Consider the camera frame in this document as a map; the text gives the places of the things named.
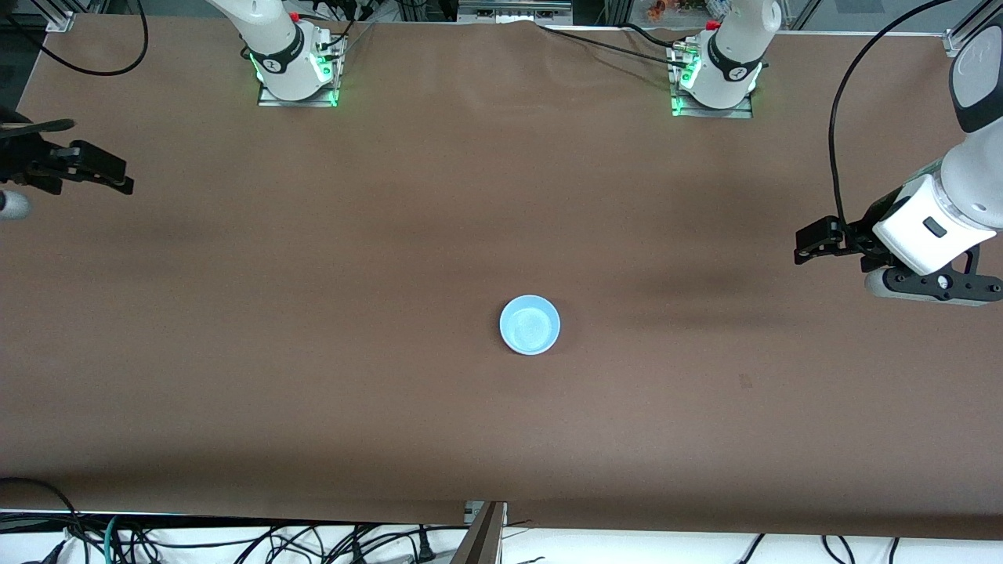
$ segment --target power cord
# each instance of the power cord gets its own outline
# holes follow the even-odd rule
[[[553,33],[555,35],[560,35],[562,37],[567,37],[569,39],[574,39],[576,41],[582,41],[583,43],[590,43],[592,45],[597,45],[599,47],[604,47],[606,49],[610,49],[610,50],[613,50],[613,51],[618,51],[618,52],[625,53],[625,54],[628,54],[628,55],[633,55],[635,57],[640,57],[642,59],[653,60],[655,62],[660,62],[662,64],[667,64],[669,66],[677,66],[679,68],[683,68],[683,67],[686,66],[686,63],[684,63],[683,61],[674,61],[674,60],[669,60],[669,59],[667,59],[665,57],[656,57],[654,55],[649,55],[647,53],[639,53],[637,51],[632,51],[630,49],[624,49],[623,47],[618,47],[616,45],[610,45],[609,43],[603,43],[602,41],[596,41],[595,39],[589,39],[588,37],[582,37],[581,35],[575,35],[573,33],[568,33],[566,31],[561,31],[560,29],[551,29],[549,27],[541,27],[540,29],[543,29],[544,31],[546,31],[548,33]]]
[[[644,37],[648,41],[651,41],[652,43],[654,43],[654,44],[656,44],[656,45],[658,45],[660,47],[667,47],[669,49],[672,48],[672,41],[662,41],[658,37],[655,37],[654,35],[648,33],[647,31],[645,31],[644,28],[642,28],[641,26],[639,26],[637,24],[633,24],[633,23],[630,23],[630,22],[624,22],[624,23],[618,25],[617,27],[625,28],[625,29],[633,29],[634,31],[638,32],[638,34],[640,34],[641,37]]]
[[[847,88],[847,83],[850,81],[850,76],[854,73],[854,70],[857,69],[857,66],[861,63],[861,60],[864,59],[864,56],[868,54],[868,51],[870,51],[871,48],[875,46],[875,43],[877,43],[882,37],[888,34],[888,32],[892,31],[893,29],[898,27],[899,24],[908,20],[909,18],[917,14],[923,13],[931,8],[936,8],[941,4],[947,4],[948,2],[951,1],[953,0],[932,0],[931,2],[927,2],[926,4],[922,4],[920,6],[917,6],[916,8],[913,8],[912,10],[909,10],[905,14],[902,14],[901,16],[895,18],[895,20],[893,20],[892,23],[882,28],[881,31],[876,33],[875,36],[872,37],[867,42],[866,45],[864,45],[864,48],[861,49],[859,53],[857,53],[857,56],[854,57],[854,61],[850,63],[850,68],[848,68],[847,73],[843,75],[843,80],[840,82],[840,87],[837,88],[835,90],[835,97],[832,99],[832,111],[829,113],[828,116],[828,166],[832,173],[832,197],[835,200],[835,212],[837,216],[840,219],[840,229],[842,229],[844,233],[848,234],[847,246],[857,252],[864,253],[867,256],[871,256],[871,253],[867,249],[864,249],[857,242],[857,239],[853,237],[852,234],[850,234],[849,231],[847,230],[847,216],[843,211],[843,195],[840,192],[840,170],[837,165],[837,159],[835,159],[835,113],[840,107],[840,100],[843,99],[843,92]]]
[[[899,541],[901,540],[899,537],[892,539],[892,548],[888,551],[888,564],[895,564],[895,551],[899,550]]]
[[[844,538],[843,535],[837,536],[835,538],[840,539],[840,542],[843,543],[843,547],[847,549],[847,556],[850,557],[849,564],[857,564],[857,558],[854,557],[854,551],[850,550],[850,543],[847,542],[847,539]],[[835,553],[832,552],[832,549],[828,547],[828,535],[821,536],[821,546],[825,549],[825,552],[828,553],[829,558],[835,560],[838,564],[848,564],[837,556]]]
[[[32,37],[31,34],[28,33],[27,29],[21,27],[21,24],[17,23],[17,20],[15,20],[12,16],[6,16],[6,17],[7,17],[7,22],[10,23],[10,25],[13,26],[14,29],[20,32],[25,39],[33,43],[36,47],[39,48],[39,50],[41,50],[43,53],[48,55],[50,58],[52,58],[52,60],[58,62],[59,64],[67,68],[73,69],[77,72],[88,74],[90,76],[118,76],[120,74],[125,74],[126,72],[139,66],[139,63],[142,62],[142,59],[146,57],[146,49],[149,47],[149,26],[146,24],[146,12],[142,9],[142,0],[135,0],[135,5],[139,9],[139,21],[142,22],[142,49],[139,51],[139,56],[135,57],[135,60],[119,68],[118,70],[91,70],[89,68],[83,68],[82,66],[77,66],[50,51],[45,45],[41,43],[41,41]]]
[[[87,547],[87,541],[86,541],[87,532],[83,528],[83,524],[80,522],[80,515],[77,513],[76,508],[73,507],[73,504],[70,503],[69,498],[67,498],[65,494],[59,491],[58,488],[56,488],[52,484],[49,484],[48,482],[35,480],[34,478],[21,478],[18,476],[0,478],[0,487],[17,485],[17,484],[23,486],[31,486],[34,488],[41,488],[43,490],[48,491],[55,497],[59,498],[59,501],[66,508],[66,511],[69,512],[69,520],[71,526],[70,528],[68,528],[68,530],[70,531],[70,534],[72,534],[73,536],[79,535],[78,538],[84,539],[83,559],[85,564],[90,564],[90,549]]]
[[[418,556],[414,562],[424,564],[432,560],[435,560],[435,553],[432,552],[432,547],[428,544],[428,531],[425,531],[424,525],[418,525]]]
[[[762,542],[762,539],[765,536],[766,533],[759,533],[758,535],[756,535],[755,539],[752,540],[752,544],[749,545],[748,550],[745,551],[745,556],[743,556],[742,559],[737,562],[737,564],[749,564],[749,560],[752,560],[752,555],[755,554],[755,549],[759,548],[759,543]]]

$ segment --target cable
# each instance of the cable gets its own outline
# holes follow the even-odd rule
[[[605,47],[607,49],[611,49],[611,50],[614,50],[614,51],[619,51],[621,53],[626,53],[628,55],[633,55],[635,57],[641,57],[643,59],[653,60],[655,62],[660,62],[662,64],[667,64],[669,66],[678,66],[679,68],[683,68],[683,67],[686,66],[686,63],[684,63],[683,61],[674,61],[674,60],[669,60],[669,59],[667,59],[665,57],[656,57],[654,55],[649,55],[649,54],[646,54],[646,53],[639,53],[637,51],[632,51],[630,49],[624,49],[623,47],[617,47],[616,45],[610,45],[609,43],[603,43],[601,41],[596,41],[595,39],[589,39],[588,37],[582,37],[580,35],[574,35],[572,33],[567,33],[567,32],[561,31],[560,29],[551,29],[549,27],[541,27],[540,29],[543,29],[544,31],[546,31],[548,33],[553,33],[555,35],[561,35],[562,37],[568,37],[569,39],[575,39],[576,41],[582,41],[582,42],[585,42],[585,43],[591,43],[593,45],[598,45],[600,47]]]
[[[279,536],[278,538],[282,539],[283,544],[279,545],[278,547],[276,547],[275,544],[274,544],[274,540],[275,540],[276,537],[270,537],[269,538],[269,542],[272,542],[272,550],[269,551],[268,558],[265,559],[265,564],[272,564],[273,562],[275,562],[275,559],[280,554],[282,554],[282,552],[285,551],[285,550],[290,550],[292,552],[300,552],[300,551],[297,551],[295,549],[290,549],[289,547],[292,546],[292,545],[294,545],[296,539],[298,539],[298,538],[306,535],[310,531],[316,531],[316,530],[317,530],[317,525],[312,525],[310,527],[306,527],[305,529],[303,529],[299,533],[296,533],[295,535],[292,536],[292,538],[287,539],[285,537]]]
[[[425,532],[432,532],[432,531],[455,531],[455,530],[463,530],[463,529],[466,529],[466,528],[467,527],[454,527],[454,526],[449,526],[449,525],[439,525],[439,526],[435,526],[435,527],[423,527],[423,530]],[[373,546],[371,546],[368,550],[363,550],[362,554],[359,557],[353,558],[347,564],[359,564],[366,557],[366,555],[372,553],[376,549],[378,549],[378,548],[380,548],[380,547],[382,547],[384,545],[390,544],[392,542],[398,541],[400,539],[405,539],[405,538],[411,542],[411,548],[412,548],[412,550],[415,550],[415,552],[417,552],[416,549],[414,548],[414,539],[411,538],[411,535],[417,534],[420,530],[422,530],[422,529],[414,529],[414,530],[405,531],[405,532],[402,532],[402,533],[386,533],[384,535],[379,535],[377,537],[373,537],[372,539],[369,539],[365,543],[362,543],[361,547],[362,548],[366,548],[366,547],[370,547],[370,545],[373,545]],[[386,539],[386,540],[384,540],[381,543],[377,543],[377,544],[374,545],[374,543],[376,543],[377,541],[379,541],[381,539]]]
[[[355,39],[352,39],[352,42],[349,43],[347,47],[345,47],[345,54],[346,55],[348,54],[348,51],[352,50],[352,47],[354,47],[355,44],[359,42],[359,39],[362,39],[362,36],[365,35],[370,29],[372,29],[374,25],[376,25],[375,22],[370,23],[369,25],[366,26],[365,29],[362,30],[362,33],[358,34],[355,37]]]
[[[749,560],[752,560],[752,555],[755,554],[755,549],[759,548],[759,543],[762,542],[762,539],[765,536],[766,533],[759,533],[758,535],[756,535],[755,539],[752,541],[752,544],[749,545],[749,549],[745,551],[745,556],[743,556],[742,559],[738,561],[738,564],[749,564]]]
[[[895,564],[895,551],[899,550],[899,541],[901,540],[899,537],[892,539],[892,548],[888,551],[888,564]]]
[[[844,548],[847,549],[847,555],[850,557],[850,564],[857,564],[857,559],[854,557],[854,551],[850,550],[850,543],[847,542],[847,539],[845,539],[842,535],[837,536],[835,538],[840,539]],[[841,560],[840,557],[832,552],[832,549],[828,548],[828,535],[821,536],[821,546],[825,549],[825,552],[828,553],[829,558],[835,560],[839,564],[847,564],[847,562]]]
[[[9,476],[5,478],[0,478],[0,487],[10,484],[22,484],[25,486],[34,486],[36,488],[47,490],[48,492],[55,495],[55,497],[59,498],[59,501],[62,502],[63,506],[65,506],[66,510],[69,512],[70,519],[72,520],[72,525],[75,527],[75,532],[79,533],[84,537],[83,559],[85,564],[90,564],[90,549],[87,547],[86,544],[87,533],[83,528],[83,524],[80,523],[80,516],[79,514],[77,514],[76,508],[73,507],[73,504],[70,503],[69,498],[67,498],[62,492],[60,492],[58,488],[56,488],[52,484],[49,484],[48,482],[35,480],[34,478],[21,478],[18,476]]]
[[[654,44],[656,44],[658,46],[667,47],[669,49],[672,48],[672,41],[662,41],[658,37],[655,37],[654,35],[648,33],[647,31],[645,31],[639,25],[636,25],[636,24],[633,24],[633,23],[630,23],[630,22],[624,22],[624,23],[618,25],[617,27],[626,28],[626,29],[633,29],[634,31],[638,32],[641,35],[641,37],[644,37],[648,41],[651,41],[652,43],[654,43]]]
[[[108,521],[108,526],[104,528],[104,564],[111,564],[111,534],[115,530],[115,521],[118,521],[118,516],[115,515]]]
[[[351,31],[353,25],[355,25],[355,20],[348,20],[348,25],[345,26],[345,30],[338,36],[338,41],[348,37],[348,32]]]
[[[847,216],[843,210],[843,195],[840,192],[840,170],[835,159],[835,113],[840,107],[840,100],[843,98],[843,91],[847,88],[850,76],[854,73],[854,70],[857,69],[857,65],[861,63],[861,60],[868,54],[868,51],[871,50],[871,47],[874,47],[875,43],[877,43],[879,39],[884,37],[888,32],[892,31],[898,27],[899,24],[909,18],[931,8],[940,6],[941,4],[947,4],[951,1],[952,0],[932,0],[931,2],[927,2],[926,4],[922,4],[912,10],[909,10],[905,14],[902,14],[893,20],[892,23],[882,28],[881,31],[876,33],[875,36],[872,37],[866,45],[864,45],[864,48],[857,53],[857,56],[854,57],[854,61],[850,63],[850,68],[847,69],[847,73],[843,75],[840,87],[835,90],[835,97],[832,99],[832,111],[828,116],[828,166],[832,173],[832,197],[835,200],[835,213],[840,219],[840,229],[842,229],[844,233],[847,233],[847,246],[855,251],[864,253],[865,255],[870,256],[870,253],[857,242],[857,239],[853,237],[852,234],[847,231]]]
[[[51,121],[43,121],[41,123],[28,123],[28,124],[15,124],[11,127],[11,123],[4,123],[7,128],[0,128],[0,139],[6,139],[10,137],[19,137],[21,135],[30,135],[31,133],[51,133],[53,131],[65,131],[76,122],[72,119],[53,119]]]
[[[12,26],[14,26],[14,29],[18,30],[21,33],[21,35],[24,36],[25,39],[33,43],[43,53],[51,57],[53,60],[55,60],[56,62],[67,68],[71,68],[77,72],[81,72],[83,74],[89,74],[91,76],[118,76],[120,74],[125,74],[126,72],[139,66],[139,63],[142,62],[142,59],[146,57],[146,49],[149,47],[149,26],[146,24],[146,12],[142,9],[142,0],[135,0],[135,5],[139,8],[139,21],[142,22],[142,50],[139,51],[139,56],[135,57],[134,61],[123,66],[122,68],[119,68],[118,70],[90,70],[89,68],[83,68],[81,66],[77,66],[50,51],[45,45],[42,44],[41,41],[32,37],[31,34],[28,33],[28,30],[21,27],[21,24],[17,23],[17,20],[15,20],[13,17],[7,16],[7,21]]]

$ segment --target brown tabletop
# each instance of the brown tabletop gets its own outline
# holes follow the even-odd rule
[[[48,45],[112,68],[138,23]],[[327,109],[258,107],[226,20],[151,18],[120,77],[42,58],[20,111],[135,194],[0,224],[0,472],[88,510],[1003,537],[1001,306],[792,262],[863,42],[778,36],[751,120],[673,117],[663,65],[530,23],[377,25]],[[949,63],[891,37],[851,82],[852,219],[961,139]],[[524,293],[564,324],[538,357],[497,331]]]

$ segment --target blue bowl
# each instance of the blue bowl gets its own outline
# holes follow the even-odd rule
[[[561,317],[554,304],[540,296],[520,296],[505,306],[498,321],[501,338],[520,354],[540,354],[558,340]]]

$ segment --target metal bracket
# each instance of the metal bracket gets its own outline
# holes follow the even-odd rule
[[[672,114],[689,115],[691,117],[725,117],[736,119],[748,119],[752,117],[752,98],[750,94],[745,94],[738,105],[727,109],[716,109],[707,107],[696,101],[685,88],[682,87],[683,80],[689,79],[689,74],[693,72],[700,62],[697,53],[700,52],[700,45],[695,41],[695,37],[687,37],[683,41],[677,41],[673,47],[665,48],[665,56],[671,61],[683,61],[686,68],[667,65],[669,68],[669,94],[672,96]]]
[[[289,101],[276,97],[272,92],[265,87],[265,83],[262,81],[261,76],[258,76],[258,81],[261,82],[261,87],[258,88],[258,105],[262,106],[281,106],[281,107],[336,107],[338,105],[338,96],[341,94],[341,77],[345,73],[345,51],[347,48],[348,38],[342,37],[335,44],[328,47],[325,51],[318,51],[318,55],[324,57],[323,62],[318,62],[318,67],[322,72],[330,72],[333,74],[334,78],[330,82],[324,84],[319,90],[314,92],[313,95],[303,98],[301,100]]]
[[[508,513],[509,504],[505,502],[466,502],[463,519],[473,516],[473,523],[449,564],[497,564],[501,556],[501,528]]]
[[[944,50],[954,58],[985,24],[1003,10],[1003,0],[982,0],[957,25],[944,32]]]

